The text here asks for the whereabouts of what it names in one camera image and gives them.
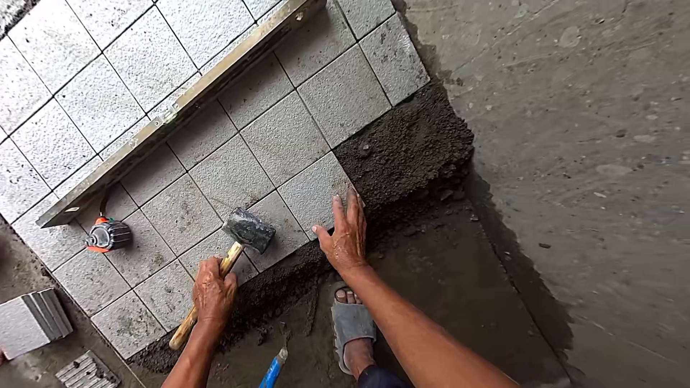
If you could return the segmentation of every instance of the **textured tile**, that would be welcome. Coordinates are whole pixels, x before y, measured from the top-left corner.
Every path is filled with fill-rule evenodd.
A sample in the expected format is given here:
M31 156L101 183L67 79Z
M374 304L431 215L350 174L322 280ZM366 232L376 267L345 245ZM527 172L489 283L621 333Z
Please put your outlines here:
M10 38L0 40L0 126L4 131L11 133L48 99L50 92Z
M163 238L141 211L122 220L132 229L132 244L106 253L130 286L136 286L175 259Z
M330 0L326 9L275 49L293 84L299 85L355 43L342 13Z
M357 39L395 13L391 0L337 0Z
M99 54L65 0L41 1L9 36L54 93Z
M283 98L241 133L275 186L331 150L297 92Z
M105 54L146 112L197 71L156 7Z
M184 168L190 169L235 133L237 129L225 110L214 100L168 139L168 145Z
M313 225L333 228L331 198L338 194L344 201L349 182L335 155L329 152L280 186L278 192L309 239L314 240L316 235L311 231Z
M137 167L125 175L122 186L141 206L184 174L184 167L167 144L162 144Z
M62 264L53 275L87 316L101 311L130 290L103 253L88 249Z
M194 246L222 224L189 175L183 175L141 210L176 255Z
M372 31L359 45L393 105L429 81L398 14Z
M151 0L68 0L101 49L140 17Z
M240 136L235 136L189 170L221 217L247 208L274 188Z
M69 82L55 98L96 152L144 116L144 111L99 56Z
M242 74L238 82L227 87L218 100L233 123L243 128L292 89L275 55L270 54Z
M256 205L250 207L248 211L275 228L275 236L273 236L263 255L251 248L244 250L259 271L274 265L294 252L295 249L309 242L306 234L277 191L267 195Z
M133 356L166 333L134 291L101 310L91 321L122 358Z
M359 46L297 88L331 148L391 108Z
M12 139L51 188L95 154L54 99L16 130Z
M14 222L50 192L11 139L0 144L0 214Z
M192 301L194 280L175 260L138 285L134 292L163 325L173 330L194 306Z
M75 221L45 229L36 225L36 220L58 199L50 194L12 223L19 237L51 271L81 251L86 238L86 232Z

